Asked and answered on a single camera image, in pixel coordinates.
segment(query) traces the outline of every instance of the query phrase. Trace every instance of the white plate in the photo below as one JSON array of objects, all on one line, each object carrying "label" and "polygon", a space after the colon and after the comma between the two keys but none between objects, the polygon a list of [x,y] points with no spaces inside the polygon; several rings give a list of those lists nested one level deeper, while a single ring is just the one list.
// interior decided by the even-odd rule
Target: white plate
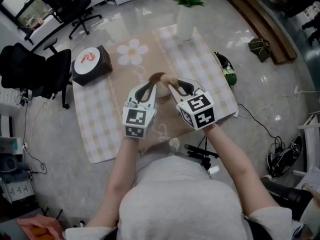
[{"label": "white plate", "polygon": [[[90,61],[90,59],[92,58],[90,56],[90,53],[93,54],[95,57],[92,61]],[[81,61],[84,58],[84,55],[86,55],[86,54],[88,54],[87,59],[85,59],[81,63]],[[100,59],[100,52],[97,48],[94,48],[94,47],[87,48],[87,49],[83,50],[78,55],[78,57],[76,57],[75,62],[74,62],[74,70],[79,75],[84,75],[95,68],[95,66],[98,64],[99,59]]]}]

